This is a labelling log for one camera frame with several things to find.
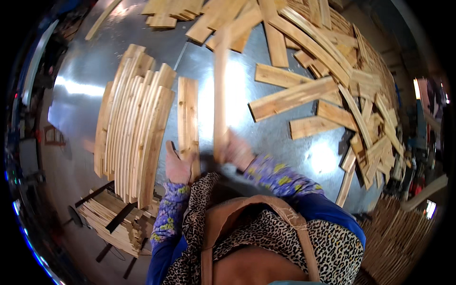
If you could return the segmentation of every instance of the floral shirt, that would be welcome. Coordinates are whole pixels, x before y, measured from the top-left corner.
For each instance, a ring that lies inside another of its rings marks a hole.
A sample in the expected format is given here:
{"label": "floral shirt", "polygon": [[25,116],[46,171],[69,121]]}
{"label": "floral shirt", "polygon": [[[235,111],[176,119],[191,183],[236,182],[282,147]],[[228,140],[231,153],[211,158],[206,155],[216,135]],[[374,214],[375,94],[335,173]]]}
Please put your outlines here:
{"label": "floral shirt", "polygon": [[[244,177],[271,190],[275,196],[283,198],[290,205],[309,193],[324,194],[319,184],[297,174],[291,167],[277,162],[270,155],[257,156],[245,170]],[[182,220],[190,197],[188,185],[165,183],[164,187],[166,194],[160,202],[150,237],[152,251],[158,243],[181,235]]]}

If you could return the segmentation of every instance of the concrete floor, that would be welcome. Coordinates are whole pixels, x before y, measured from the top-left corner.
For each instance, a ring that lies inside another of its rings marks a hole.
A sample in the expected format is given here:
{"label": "concrete floor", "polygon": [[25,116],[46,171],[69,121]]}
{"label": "concrete floor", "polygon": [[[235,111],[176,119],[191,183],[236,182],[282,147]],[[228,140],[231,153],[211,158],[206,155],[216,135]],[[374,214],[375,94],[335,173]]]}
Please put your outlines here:
{"label": "concrete floor", "polygon": [[[377,51],[391,47],[388,40],[364,15],[356,5],[351,5],[342,13],[349,21],[354,22]],[[40,117],[40,129],[49,125],[47,114],[52,102],[52,90],[46,90]],[[41,143],[42,167],[47,177],[47,193],[57,210],[61,221],[70,217],[67,205],[73,205],[81,196],[88,194],[92,187],[106,183],[98,178],[93,169],[93,154],[86,149],[93,149],[89,143],[80,145],[69,139],[66,146],[44,146]],[[83,181],[76,177],[85,177]],[[71,254],[76,266],[96,284],[144,284],[150,256],[141,256],[131,271],[127,280],[122,278],[132,257],[122,252],[126,261],[118,259],[114,250],[108,253],[101,263],[95,261],[96,256],[104,248],[105,242],[96,235],[94,230],[87,227],[77,228],[70,224],[65,227],[64,245]]]}

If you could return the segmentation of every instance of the pink glove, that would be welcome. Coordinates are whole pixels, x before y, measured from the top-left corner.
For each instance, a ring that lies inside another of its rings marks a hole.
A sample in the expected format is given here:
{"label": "pink glove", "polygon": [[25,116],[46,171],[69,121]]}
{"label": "pink glove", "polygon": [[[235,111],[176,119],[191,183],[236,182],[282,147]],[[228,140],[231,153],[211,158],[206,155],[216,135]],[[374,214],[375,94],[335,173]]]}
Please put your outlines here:
{"label": "pink glove", "polygon": [[166,177],[174,184],[188,184],[192,174],[192,162],[196,153],[191,153],[186,160],[181,160],[172,146],[172,142],[166,142]]}
{"label": "pink glove", "polygon": [[223,150],[226,162],[244,172],[255,159],[249,143],[228,130],[228,146]]}

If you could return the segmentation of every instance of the leopard print clothing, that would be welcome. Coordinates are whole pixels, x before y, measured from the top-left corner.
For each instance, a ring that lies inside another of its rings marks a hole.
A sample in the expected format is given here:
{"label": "leopard print clothing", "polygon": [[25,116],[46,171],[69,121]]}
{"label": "leopard print clothing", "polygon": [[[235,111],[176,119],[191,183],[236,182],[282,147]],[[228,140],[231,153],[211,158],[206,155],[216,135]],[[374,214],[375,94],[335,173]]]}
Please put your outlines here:
{"label": "leopard print clothing", "polygon": [[[342,226],[323,220],[307,222],[307,228],[318,263],[320,282],[343,285],[353,283],[363,259],[363,245],[356,235]],[[296,231],[269,210],[262,210],[253,221],[238,227],[227,238],[218,241],[213,249],[213,261],[220,260],[245,245],[273,251],[307,273],[306,260]]]}
{"label": "leopard print clothing", "polygon": [[[187,249],[169,267],[163,284],[200,284],[201,247],[204,238],[205,211],[219,175],[210,173],[192,185],[189,213],[182,231]],[[240,217],[239,225],[215,244],[213,260],[222,259],[243,245],[271,250],[298,265],[307,273],[307,265],[296,231],[270,210],[256,211]],[[354,281],[363,258],[363,246],[355,234],[337,224],[312,220],[307,222],[314,247],[320,281],[349,285]]]}

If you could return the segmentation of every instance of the metal table surface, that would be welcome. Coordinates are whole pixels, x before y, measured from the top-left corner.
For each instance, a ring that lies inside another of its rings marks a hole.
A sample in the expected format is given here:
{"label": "metal table surface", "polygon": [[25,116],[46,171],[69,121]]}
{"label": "metal table surface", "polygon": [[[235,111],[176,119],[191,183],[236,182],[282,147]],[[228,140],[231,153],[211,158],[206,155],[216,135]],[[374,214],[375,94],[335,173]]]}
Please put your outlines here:
{"label": "metal table surface", "polygon": [[[205,46],[189,41],[185,33],[194,23],[178,22],[175,29],[153,31],[141,15],[145,1],[124,0],[108,16],[91,41],[84,37],[110,0],[100,0],[85,19],[68,52],[55,81],[48,121],[58,128],[73,144],[85,145],[90,151],[95,141],[98,111],[106,83],[113,80],[120,58],[131,43],[145,46],[146,53],[157,61],[156,68],[165,62],[174,68],[177,76],[197,79],[198,123],[202,171],[211,169],[208,159],[212,155],[213,136],[213,53]],[[288,50],[289,70],[311,77]],[[311,137],[291,140],[288,122],[315,114],[315,102],[255,123],[247,103],[282,90],[281,87],[254,81],[255,64],[270,65],[263,25],[252,31],[242,54],[230,52],[226,72],[227,124],[252,146],[253,151],[269,152],[278,160],[290,164],[319,182],[326,196],[335,201],[344,171],[339,167],[348,150],[352,136],[344,128],[327,131]],[[177,92],[177,80],[172,90]],[[165,177],[166,140],[177,142],[177,96],[166,126],[156,183]],[[78,167],[91,168],[93,164]],[[240,179],[233,166],[220,171]],[[350,212],[367,211],[375,206],[380,195],[376,185],[369,191],[354,179],[344,208]]]}

